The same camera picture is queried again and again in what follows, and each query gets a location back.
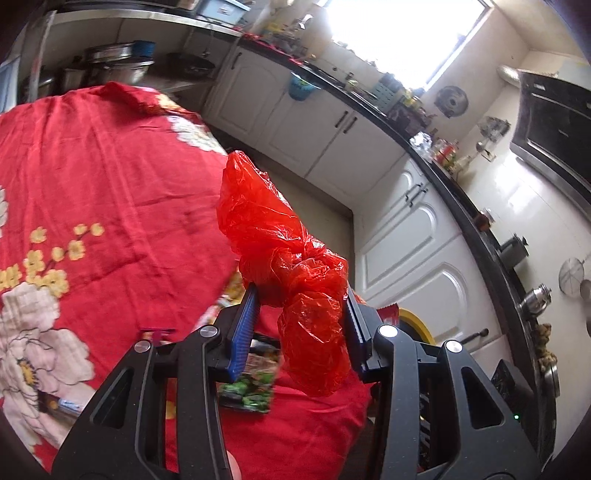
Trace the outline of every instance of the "white cabinet door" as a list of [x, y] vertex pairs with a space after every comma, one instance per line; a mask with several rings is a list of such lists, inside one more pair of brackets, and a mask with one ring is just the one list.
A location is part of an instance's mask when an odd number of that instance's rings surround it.
[[239, 48], [203, 112], [204, 120], [255, 146], [291, 73], [261, 55]]
[[[468, 343], [466, 347], [470, 349], [471, 344], [472, 342]], [[496, 366], [501, 360], [513, 363], [513, 356], [511, 355], [511, 347], [509, 346], [507, 335], [503, 335], [494, 342], [473, 351], [472, 357], [480, 365], [480, 368], [482, 368], [482, 371], [486, 373], [488, 378], [492, 378]]]
[[368, 301], [376, 308], [392, 303], [417, 315], [438, 345], [488, 328], [487, 337], [466, 345], [471, 351], [501, 336], [488, 290], [462, 236]]
[[304, 102], [285, 93], [255, 148], [305, 177], [352, 111], [323, 90], [313, 92]]
[[390, 292], [391, 286], [460, 235], [451, 212], [431, 185], [415, 189], [408, 202], [405, 198], [402, 202], [397, 215], [382, 228], [374, 228], [380, 220], [367, 225], [374, 233], [365, 244], [355, 245], [355, 288], [366, 301]]
[[406, 209], [415, 195], [424, 196], [421, 190], [426, 185], [423, 171], [410, 155], [398, 160], [353, 212], [357, 249]]
[[355, 113], [306, 179], [354, 210], [403, 154], [378, 126]]

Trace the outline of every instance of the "bright window light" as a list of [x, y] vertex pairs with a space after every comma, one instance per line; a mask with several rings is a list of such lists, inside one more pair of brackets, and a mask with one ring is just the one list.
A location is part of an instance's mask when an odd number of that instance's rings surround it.
[[333, 0], [327, 9], [334, 41], [419, 88], [487, 7], [480, 0]]

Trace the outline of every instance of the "yellow round rim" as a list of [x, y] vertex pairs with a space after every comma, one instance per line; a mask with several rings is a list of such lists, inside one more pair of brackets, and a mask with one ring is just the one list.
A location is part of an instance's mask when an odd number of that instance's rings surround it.
[[435, 338], [433, 338], [433, 335], [431, 335], [431, 332], [429, 332], [429, 329], [425, 326], [421, 319], [417, 317], [413, 312], [406, 309], [399, 309], [398, 315], [401, 318], [401, 320], [404, 320], [406, 323], [408, 323], [411, 327], [413, 327], [416, 330], [419, 337], [421, 337], [421, 340], [424, 343], [435, 345]]

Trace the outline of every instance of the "crumpled plastic bag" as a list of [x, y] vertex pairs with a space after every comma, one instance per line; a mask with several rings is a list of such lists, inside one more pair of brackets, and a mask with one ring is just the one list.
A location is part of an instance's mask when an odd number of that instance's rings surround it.
[[342, 327], [348, 265], [311, 236], [243, 152], [229, 155], [217, 207], [220, 230], [240, 255], [245, 283], [261, 304], [282, 307], [278, 320], [285, 368], [302, 391], [327, 396], [350, 371]]

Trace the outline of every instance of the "floral tablecloth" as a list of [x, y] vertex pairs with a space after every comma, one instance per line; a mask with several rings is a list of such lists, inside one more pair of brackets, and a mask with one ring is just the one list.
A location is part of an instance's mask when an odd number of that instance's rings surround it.
[[[0, 115], [0, 159], [0, 404], [50, 469], [68, 427], [38, 392], [86, 404], [141, 329], [183, 339], [234, 272], [215, 209], [226, 153], [166, 95], [108, 83]], [[277, 337], [278, 314], [258, 329]], [[226, 445], [246, 480], [333, 478], [367, 402], [353, 375], [310, 399], [283, 372], [269, 415], [222, 413]]]

